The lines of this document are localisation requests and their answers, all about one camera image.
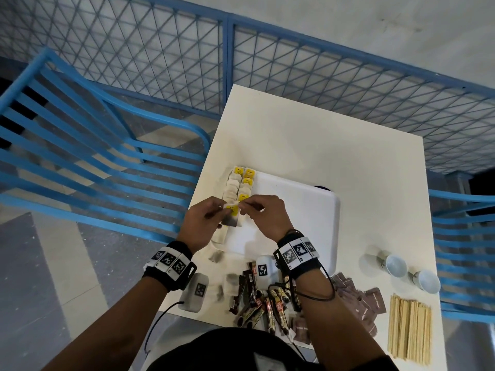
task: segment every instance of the floor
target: floor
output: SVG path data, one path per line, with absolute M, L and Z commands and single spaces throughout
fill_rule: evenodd
M 214 137 L 217 121 L 136 99 L 122 100 L 194 122 Z M 130 127 L 144 139 L 163 133 L 139 120 L 131 121 Z M 169 146 L 188 151 L 201 147 L 197 138 L 169 131 Z M 0 170 L 12 172 L 12 167 Z M 449 184 L 443 176 L 428 178 L 431 188 L 445 189 Z M 143 264 L 159 248 L 158 243 L 94 226 L 0 207 L 0 371 L 40 369 L 138 281 Z M 166 314 L 151 341 L 174 320 Z M 493 328 L 446 319 L 443 324 L 449 371 L 468 366 L 485 370 L 483 364 L 494 364 L 481 362 L 493 356 Z M 314 359 L 313 351 L 301 350 L 306 359 Z M 141 350 L 133 370 L 140 370 L 144 358 Z

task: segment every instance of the left hand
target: left hand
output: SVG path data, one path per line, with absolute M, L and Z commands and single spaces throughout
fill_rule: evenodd
M 185 243 L 194 254 L 205 247 L 213 237 L 220 221 L 231 212 L 223 208 L 226 201 L 209 197 L 189 208 L 184 216 L 177 241 Z

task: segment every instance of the hand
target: hand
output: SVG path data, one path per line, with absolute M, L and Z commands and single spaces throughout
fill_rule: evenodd
M 280 241 L 294 229 L 282 199 L 276 195 L 253 195 L 238 204 L 241 215 L 248 214 L 265 237 Z
M 220 221 L 232 210 L 223 208 L 226 202 L 214 196 L 199 202 L 186 212 L 177 241 L 185 243 L 194 254 L 210 242 Z

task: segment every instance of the blue metal chair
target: blue metal chair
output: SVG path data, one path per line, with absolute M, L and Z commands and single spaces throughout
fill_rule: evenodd
M 460 205 L 432 214 L 436 268 L 446 318 L 495 323 L 495 214 L 467 212 L 495 207 L 495 196 L 429 190 L 430 197 Z
M 24 94 L 25 87 L 40 94 L 50 107 Z M 81 92 L 90 94 L 97 106 L 90 105 L 88 95 Z M 14 102 L 14 108 L 21 104 L 37 117 L 32 120 L 14 110 Z M 121 112 L 193 131 L 201 138 L 204 153 L 140 141 Z M 0 126 L 0 137 L 12 143 L 10 150 L 0 149 L 0 160 L 54 184 L 50 187 L 0 172 L 4 186 L 30 193 L 27 199 L 13 194 L 20 190 L 0 193 L 1 203 L 163 243 L 176 235 L 210 148 L 210 138 L 203 129 L 127 105 L 84 79 L 49 48 L 43 49 L 0 97 L 0 115 L 35 136 L 27 138 L 26 132 L 18 135 Z M 42 127 L 39 118 L 49 127 Z M 25 158 L 26 154 L 13 153 L 14 146 L 54 168 L 34 163 Z M 95 169 L 103 174 L 96 174 Z M 60 185 L 70 193 L 53 189 Z M 50 200 L 31 200 L 37 196 Z M 53 200 L 65 203 L 65 208 L 78 207 L 84 214 L 60 209 Z

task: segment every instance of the white cup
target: white cup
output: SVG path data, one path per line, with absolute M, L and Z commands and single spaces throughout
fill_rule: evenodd
M 441 287 L 438 276 L 428 269 L 416 272 L 412 276 L 412 282 L 414 282 L 414 285 L 419 287 L 421 290 L 424 290 L 426 293 L 430 294 L 437 294 Z
M 403 258 L 397 255 L 388 255 L 381 259 L 382 269 L 394 277 L 404 277 L 407 274 L 407 263 Z

